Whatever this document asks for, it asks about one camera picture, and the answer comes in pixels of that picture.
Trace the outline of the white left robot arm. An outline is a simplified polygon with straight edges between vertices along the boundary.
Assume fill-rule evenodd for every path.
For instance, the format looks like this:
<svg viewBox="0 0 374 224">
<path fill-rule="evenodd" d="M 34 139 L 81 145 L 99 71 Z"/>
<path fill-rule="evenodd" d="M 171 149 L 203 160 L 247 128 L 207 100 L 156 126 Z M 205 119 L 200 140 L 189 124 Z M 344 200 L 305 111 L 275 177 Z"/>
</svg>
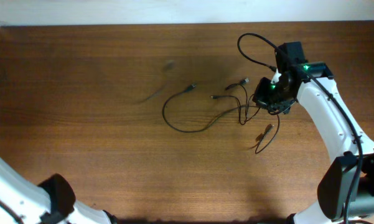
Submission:
<svg viewBox="0 0 374 224">
<path fill-rule="evenodd" d="M 0 223 L 118 223 L 78 201 L 70 184 L 54 174 L 35 185 L 0 158 Z"/>
</svg>

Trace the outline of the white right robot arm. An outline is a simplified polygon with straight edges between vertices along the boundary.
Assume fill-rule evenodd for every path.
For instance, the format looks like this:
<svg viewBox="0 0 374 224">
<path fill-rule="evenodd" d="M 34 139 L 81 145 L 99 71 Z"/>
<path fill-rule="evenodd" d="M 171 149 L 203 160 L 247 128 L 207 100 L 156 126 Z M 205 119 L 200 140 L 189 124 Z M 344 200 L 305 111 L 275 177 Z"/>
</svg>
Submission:
<svg viewBox="0 0 374 224">
<path fill-rule="evenodd" d="M 262 78 L 253 102 L 271 115 L 299 103 L 313 120 L 331 165 L 317 201 L 288 216 L 288 223 L 361 223 L 374 215 L 374 141 L 356 122 L 324 62 L 309 63 L 300 42 L 274 48 L 276 73 Z"/>
</svg>

